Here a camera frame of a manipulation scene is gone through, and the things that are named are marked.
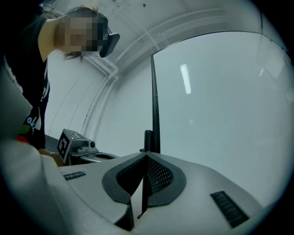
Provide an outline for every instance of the small device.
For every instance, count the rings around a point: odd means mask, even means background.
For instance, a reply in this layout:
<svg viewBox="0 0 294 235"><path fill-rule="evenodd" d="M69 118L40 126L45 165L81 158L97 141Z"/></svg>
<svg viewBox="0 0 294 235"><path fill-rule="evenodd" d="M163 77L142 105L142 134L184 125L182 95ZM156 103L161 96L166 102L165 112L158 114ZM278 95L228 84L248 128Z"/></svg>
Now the small device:
<svg viewBox="0 0 294 235"><path fill-rule="evenodd" d="M108 35L108 39L103 41L103 48L100 51L99 55L101 58L107 57L108 55L110 55L116 44L118 43L120 38L119 34L109 34Z"/></svg>
<svg viewBox="0 0 294 235"><path fill-rule="evenodd" d="M65 165L70 165L70 157L80 157L86 154L98 152L95 141L90 140L80 133L63 129L57 150Z"/></svg>

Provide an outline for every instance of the black pole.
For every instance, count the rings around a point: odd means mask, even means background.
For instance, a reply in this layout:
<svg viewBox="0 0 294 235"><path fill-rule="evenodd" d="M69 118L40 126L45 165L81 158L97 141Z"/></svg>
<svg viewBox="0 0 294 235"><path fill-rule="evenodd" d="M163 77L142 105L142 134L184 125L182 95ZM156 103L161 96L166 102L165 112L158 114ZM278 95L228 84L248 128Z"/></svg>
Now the black pole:
<svg viewBox="0 0 294 235"><path fill-rule="evenodd" d="M151 151L152 144L152 131L146 130L144 136L144 152Z"/></svg>
<svg viewBox="0 0 294 235"><path fill-rule="evenodd" d="M144 214L144 212L148 208L148 198L151 195L152 195L152 189L151 189L150 180L148 175L145 174L143 177L143 189L142 189L142 214Z"/></svg>
<svg viewBox="0 0 294 235"><path fill-rule="evenodd" d="M151 56L151 71L152 71L152 145L151 152L160 153L160 127L159 127L159 109L158 109L158 96L154 58Z"/></svg>

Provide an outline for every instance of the black t-shirt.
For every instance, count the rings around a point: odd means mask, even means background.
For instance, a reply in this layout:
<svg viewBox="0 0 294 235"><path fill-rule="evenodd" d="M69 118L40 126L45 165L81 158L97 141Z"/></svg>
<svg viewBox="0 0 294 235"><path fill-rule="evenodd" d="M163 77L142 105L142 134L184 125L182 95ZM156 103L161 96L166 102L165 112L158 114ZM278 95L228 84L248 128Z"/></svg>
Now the black t-shirt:
<svg viewBox="0 0 294 235"><path fill-rule="evenodd" d="M47 60L43 62L39 51L38 37L47 18L37 12L25 23L11 28L5 56L23 96L33 106L23 123L18 139L35 148L45 148L45 110L48 103L50 85L47 76Z"/></svg>

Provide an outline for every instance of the white wall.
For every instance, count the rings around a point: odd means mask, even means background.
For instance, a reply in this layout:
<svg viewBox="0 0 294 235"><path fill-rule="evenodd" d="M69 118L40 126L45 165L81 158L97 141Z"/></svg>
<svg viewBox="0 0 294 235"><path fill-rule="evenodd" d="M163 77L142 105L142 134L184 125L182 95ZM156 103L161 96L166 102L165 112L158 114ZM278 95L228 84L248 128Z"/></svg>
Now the white wall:
<svg viewBox="0 0 294 235"><path fill-rule="evenodd" d="M62 53L52 52L48 59L51 90L45 114L45 134L59 139L64 128L81 132L104 77L87 61L65 61Z"/></svg>
<svg viewBox="0 0 294 235"><path fill-rule="evenodd" d="M114 87L95 138L100 151L117 156L139 152L144 131L152 129L150 59L126 74Z"/></svg>
<svg viewBox="0 0 294 235"><path fill-rule="evenodd" d="M161 153L220 172L268 205L293 168L294 71L254 33L198 36L154 55ZM187 94L180 65L187 64Z"/></svg>

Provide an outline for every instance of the woman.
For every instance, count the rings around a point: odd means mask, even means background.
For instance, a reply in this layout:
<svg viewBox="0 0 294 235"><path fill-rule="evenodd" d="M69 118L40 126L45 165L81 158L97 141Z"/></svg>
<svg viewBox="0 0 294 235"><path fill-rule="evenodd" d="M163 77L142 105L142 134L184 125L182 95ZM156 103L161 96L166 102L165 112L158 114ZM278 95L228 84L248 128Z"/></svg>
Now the woman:
<svg viewBox="0 0 294 235"><path fill-rule="evenodd" d="M63 165L59 154L45 150L45 110L50 92L47 57L54 50L64 52L67 59L99 52L107 39L107 25L107 18L91 6L74 8L55 19L48 19L39 6L11 29L7 38L6 61L33 107L18 140L53 157L58 166Z"/></svg>

